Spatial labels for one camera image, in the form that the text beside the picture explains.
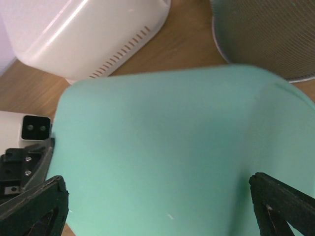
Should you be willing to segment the green plastic bin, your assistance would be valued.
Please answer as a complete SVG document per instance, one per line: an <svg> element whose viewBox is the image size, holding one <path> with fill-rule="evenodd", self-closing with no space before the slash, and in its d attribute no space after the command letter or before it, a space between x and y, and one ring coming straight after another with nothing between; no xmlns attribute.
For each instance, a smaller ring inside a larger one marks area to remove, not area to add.
<svg viewBox="0 0 315 236"><path fill-rule="evenodd" d="M315 105L256 67L76 82L52 135L77 236L257 236L257 172L315 194Z"/></svg>

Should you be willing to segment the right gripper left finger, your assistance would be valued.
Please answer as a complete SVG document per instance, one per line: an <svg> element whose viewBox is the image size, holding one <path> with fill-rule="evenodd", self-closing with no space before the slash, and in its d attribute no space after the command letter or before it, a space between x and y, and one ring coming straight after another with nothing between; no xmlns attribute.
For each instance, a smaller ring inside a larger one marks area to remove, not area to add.
<svg viewBox="0 0 315 236"><path fill-rule="evenodd" d="M60 236L68 215L69 192L54 176L0 206L2 236Z"/></svg>

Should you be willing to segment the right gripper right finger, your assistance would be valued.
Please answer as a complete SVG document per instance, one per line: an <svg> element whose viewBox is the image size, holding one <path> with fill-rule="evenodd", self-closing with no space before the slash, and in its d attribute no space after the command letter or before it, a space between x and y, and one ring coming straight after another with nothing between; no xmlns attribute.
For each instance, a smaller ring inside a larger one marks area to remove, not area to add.
<svg viewBox="0 0 315 236"><path fill-rule="evenodd" d="M262 236L315 234L315 199L265 173L249 179L253 209Z"/></svg>

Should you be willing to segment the translucent white wash basin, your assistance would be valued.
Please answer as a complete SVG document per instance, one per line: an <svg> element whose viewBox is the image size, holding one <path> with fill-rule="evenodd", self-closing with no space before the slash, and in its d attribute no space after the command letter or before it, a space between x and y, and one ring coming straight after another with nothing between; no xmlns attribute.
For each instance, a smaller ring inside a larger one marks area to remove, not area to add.
<svg viewBox="0 0 315 236"><path fill-rule="evenodd" d="M16 58L70 83L107 77L147 44L169 0L3 0Z"/></svg>

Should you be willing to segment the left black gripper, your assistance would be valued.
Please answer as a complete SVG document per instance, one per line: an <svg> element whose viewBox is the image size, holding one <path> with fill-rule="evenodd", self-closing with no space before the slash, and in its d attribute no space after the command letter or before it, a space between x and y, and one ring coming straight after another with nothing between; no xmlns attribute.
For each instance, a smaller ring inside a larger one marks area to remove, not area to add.
<svg viewBox="0 0 315 236"><path fill-rule="evenodd" d="M0 196L26 192L42 183L48 173L55 139L22 148L9 148L0 157Z"/></svg>

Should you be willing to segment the silver wire mesh bin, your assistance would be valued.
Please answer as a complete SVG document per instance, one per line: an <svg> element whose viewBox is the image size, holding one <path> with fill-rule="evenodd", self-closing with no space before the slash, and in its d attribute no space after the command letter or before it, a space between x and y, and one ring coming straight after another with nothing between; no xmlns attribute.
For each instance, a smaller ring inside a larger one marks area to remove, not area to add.
<svg viewBox="0 0 315 236"><path fill-rule="evenodd" d="M234 64L269 70L291 83L315 78L313 0L212 0L213 39Z"/></svg>

